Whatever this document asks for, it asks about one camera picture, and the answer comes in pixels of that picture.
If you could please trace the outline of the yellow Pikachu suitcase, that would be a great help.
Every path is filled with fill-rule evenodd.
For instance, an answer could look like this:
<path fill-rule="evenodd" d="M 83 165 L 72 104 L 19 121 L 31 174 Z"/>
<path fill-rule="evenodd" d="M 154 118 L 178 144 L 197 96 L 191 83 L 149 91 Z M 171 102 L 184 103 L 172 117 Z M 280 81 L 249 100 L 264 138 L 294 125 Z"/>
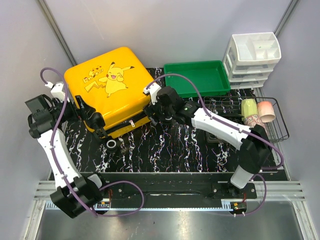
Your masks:
<path fill-rule="evenodd" d="M 128 47 L 80 63 L 64 79 L 87 130 L 109 152 L 118 137 L 150 122 L 144 108 L 151 98 L 143 90 L 153 77 Z"/>

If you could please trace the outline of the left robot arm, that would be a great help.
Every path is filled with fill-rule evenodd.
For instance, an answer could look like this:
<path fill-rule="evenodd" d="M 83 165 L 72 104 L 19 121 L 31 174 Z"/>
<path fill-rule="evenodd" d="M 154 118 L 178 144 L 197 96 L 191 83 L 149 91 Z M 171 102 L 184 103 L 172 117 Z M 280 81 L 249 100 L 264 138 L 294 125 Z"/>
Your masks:
<path fill-rule="evenodd" d="M 108 186 L 98 174 L 82 176 L 76 169 L 61 129 L 66 103 L 41 94 L 25 102 L 29 134 L 41 145 L 48 158 L 55 181 L 51 201 L 70 218 L 88 211 L 95 217 L 95 204 L 108 193 Z"/>

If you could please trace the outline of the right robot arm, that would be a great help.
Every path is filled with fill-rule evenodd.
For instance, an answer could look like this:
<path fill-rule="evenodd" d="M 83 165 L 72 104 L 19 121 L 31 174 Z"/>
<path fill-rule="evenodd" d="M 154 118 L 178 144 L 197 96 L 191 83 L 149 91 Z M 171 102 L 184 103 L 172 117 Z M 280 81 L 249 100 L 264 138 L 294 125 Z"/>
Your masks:
<path fill-rule="evenodd" d="M 150 103 L 143 111 L 153 123 L 176 121 L 210 133 L 239 151 L 238 166 L 222 193 L 235 199 L 243 195 L 248 181 L 260 172 L 272 152 L 265 129 L 258 124 L 251 128 L 232 122 L 195 101 L 185 101 L 169 86 L 160 87 L 153 83 L 145 87 L 143 93 L 150 96 Z"/>

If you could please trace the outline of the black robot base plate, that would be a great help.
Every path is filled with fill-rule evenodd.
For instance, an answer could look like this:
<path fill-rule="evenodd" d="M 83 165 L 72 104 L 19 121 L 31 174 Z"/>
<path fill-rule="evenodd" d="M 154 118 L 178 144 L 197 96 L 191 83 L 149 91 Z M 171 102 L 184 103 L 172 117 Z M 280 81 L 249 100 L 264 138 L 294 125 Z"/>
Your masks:
<path fill-rule="evenodd" d="M 102 173 L 111 186 L 113 209 L 212 209 L 222 207 L 222 200 L 255 200 L 256 188 L 248 183 L 239 190 L 230 183 L 230 173 L 165 172 Z"/>

